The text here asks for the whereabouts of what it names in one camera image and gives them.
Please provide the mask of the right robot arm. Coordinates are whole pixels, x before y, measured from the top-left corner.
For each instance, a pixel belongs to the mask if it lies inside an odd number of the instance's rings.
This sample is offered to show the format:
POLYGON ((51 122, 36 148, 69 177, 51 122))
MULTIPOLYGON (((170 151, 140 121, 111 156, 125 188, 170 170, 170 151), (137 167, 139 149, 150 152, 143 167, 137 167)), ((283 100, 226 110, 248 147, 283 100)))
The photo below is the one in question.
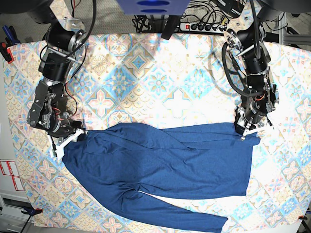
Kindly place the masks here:
POLYGON ((60 162, 65 155, 64 148, 86 130, 80 121, 72 120, 72 115, 62 103, 68 94, 66 79, 70 72, 76 74, 86 58, 86 42, 90 32, 75 18, 67 19, 62 26, 51 0, 3 0, 0 11, 3 14, 27 13, 36 23, 48 24, 45 34, 46 46, 40 52, 38 71, 43 75, 35 90, 35 99, 28 112, 27 123, 44 130, 51 144, 50 155, 60 162))

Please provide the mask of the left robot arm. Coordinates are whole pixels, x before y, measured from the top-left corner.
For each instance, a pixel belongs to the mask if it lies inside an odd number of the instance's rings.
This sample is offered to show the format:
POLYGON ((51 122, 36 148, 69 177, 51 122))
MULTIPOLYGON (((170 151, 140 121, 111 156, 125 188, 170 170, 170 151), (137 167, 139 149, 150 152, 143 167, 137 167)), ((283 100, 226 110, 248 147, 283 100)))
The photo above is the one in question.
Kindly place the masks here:
POLYGON ((236 110, 235 130, 241 139, 253 133, 273 128, 260 126, 263 118, 276 109, 279 103, 278 90, 268 65, 270 54, 264 44, 266 31, 263 23, 280 14, 262 0, 249 0, 237 18, 231 19, 224 31, 226 42, 222 47, 222 63, 231 88, 242 98, 236 110), (231 51, 232 61, 240 61, 245 74, 245 90, 239 89, 231 78, 232 71, 226 62, 226 52, 231 51))

